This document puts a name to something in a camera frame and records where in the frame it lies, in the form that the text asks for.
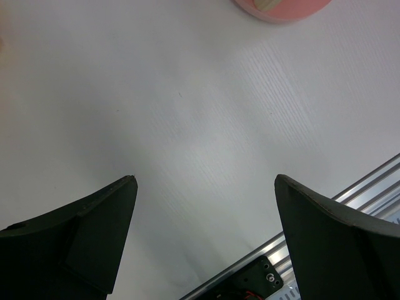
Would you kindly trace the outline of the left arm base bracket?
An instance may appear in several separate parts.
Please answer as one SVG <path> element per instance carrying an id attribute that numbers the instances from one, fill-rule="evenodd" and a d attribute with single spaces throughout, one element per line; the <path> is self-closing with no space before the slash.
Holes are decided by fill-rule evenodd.
<path id="1" fill-rule="evenodd" d="M 197 299 L 266 299 L 283 284 L 270 260 L 260 256 Z"/>

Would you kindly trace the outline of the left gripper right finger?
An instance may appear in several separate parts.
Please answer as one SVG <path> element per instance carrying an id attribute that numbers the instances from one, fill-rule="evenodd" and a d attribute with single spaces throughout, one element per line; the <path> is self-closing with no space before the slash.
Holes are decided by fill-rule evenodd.
<path id="1" fill-rule="evenodd" d="M 399 299 L 399 225 L 286 175 L 274 188 L 301 299 Z"/>

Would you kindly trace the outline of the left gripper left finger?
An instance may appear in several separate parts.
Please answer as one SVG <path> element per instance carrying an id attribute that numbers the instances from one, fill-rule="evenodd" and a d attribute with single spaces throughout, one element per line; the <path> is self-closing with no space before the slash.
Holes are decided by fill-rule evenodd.
<path id="1" fill-rule="evenodd" d="M 99 191 L 1 230 L 1 299 L 106 299 L 113 293 L 138 184 Z"/>

